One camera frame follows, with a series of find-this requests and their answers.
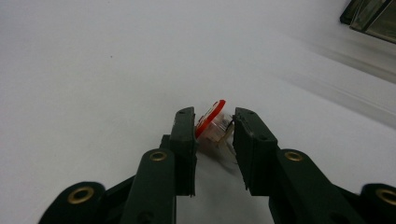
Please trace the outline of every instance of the white table surface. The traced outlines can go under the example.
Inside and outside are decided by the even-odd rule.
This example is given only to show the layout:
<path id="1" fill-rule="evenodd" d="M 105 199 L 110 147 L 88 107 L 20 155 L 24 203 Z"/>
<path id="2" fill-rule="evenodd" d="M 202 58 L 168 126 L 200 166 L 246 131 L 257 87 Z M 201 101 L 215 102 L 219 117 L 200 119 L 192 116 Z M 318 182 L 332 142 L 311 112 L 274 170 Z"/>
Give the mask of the white table surface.
<path id="1" fill-rule="evenodd" d="M 351 31 L 347 0 L 1 1 L 0 223 L 65 188 L 134 175 L 218 99 L 257 112 L 336 185 L 396 186 L 396 45 Z M 178 223 L 273 223 L 237 169 L 198 153 Z"/>

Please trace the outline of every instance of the brass screw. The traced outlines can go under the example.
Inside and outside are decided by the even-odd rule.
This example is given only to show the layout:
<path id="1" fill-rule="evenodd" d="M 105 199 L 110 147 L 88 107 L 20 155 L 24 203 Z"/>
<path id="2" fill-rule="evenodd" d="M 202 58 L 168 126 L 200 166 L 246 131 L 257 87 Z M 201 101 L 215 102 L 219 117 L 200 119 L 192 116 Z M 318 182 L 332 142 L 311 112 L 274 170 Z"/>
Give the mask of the brass screw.
<path id="1" fill-rule="evenodd" d="M 302 161 L 304 157 L 297 152 L 286 152 L 285 157 L 288 158 L 290 161 Z"/>
<path id="2" fill-rule="evenodd" d="M 84 192 L 85 194 L 82 197 L 77 196 L 78 193 Z M 69 194 L 67 197 L 67 201 L 71 204 L 78 204 L 87 202 L 94 193 L 94 189 L 92 187 L 86 186 L 75 189 L 73 192 Z"/>
<path id="3" fill-rule="evenodd" d="M 166 153 L 162 152 L 162 151 L 156 151 L 151 153 L 151 155 L 149 155 L 149 158 L 152 161 L 163 161 L 165 160 L 167 157 Z"/>
<path id="4" fill-rule="evenodd" d="M 396 192 L 390 189 L 377 189 L 375 194 L 378 198 L 386 203 L 396 206 Z"/>

